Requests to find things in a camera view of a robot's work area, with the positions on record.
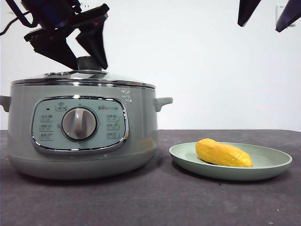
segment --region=plate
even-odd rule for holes
[[[169,152],[173,160],[182,168],[210,178],[224,180],[262,180],[272,178],[285,171],[292,157],[282,151],[239,143],[226,143],[247,152],[253,161],[253,167],[230,167],[207,163],[198,158],[196,142],[172,146]]]

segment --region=pot base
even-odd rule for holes
[[[80,180],[113,176],[137,169],[154,157],[156,150],[130,156],[90,161],[33,161],[9,155],[18,171],[37,178]]]

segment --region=yellow mango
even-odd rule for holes
[[[218,143],[212,139],[202,139],[196,144],[196,152],[201,160],[221,166],[252,167],[248,153],[231,145]]]

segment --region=glass lid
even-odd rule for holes
[[[12,85],[43,83],[44,85],[55,85],[55,83],[98,83],[98,84],[113,84],[138,86],[155,89],[154,85],[141,82],[139,80],[126,76],[116,75],[104,71],[97,70],[77,70],[70,72],[46,73],[42,76],[32,77],[23,80],[16,80]]]

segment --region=white backdrop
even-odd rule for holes
[[[239,0],[107,0],[108,71],[156,85],[174,103],[158,113],[159,129],[301,131],[301,23],[275,31],[276,5],[264,0],[245,28]],[[1,30],[14,18],[1,0]],[[34,53],[16,22],[1,43],[1,94],[12,80],[68,68]],[[77,56],[86,55],[75,41]],[[8,114],[1,108],[1,129]]]

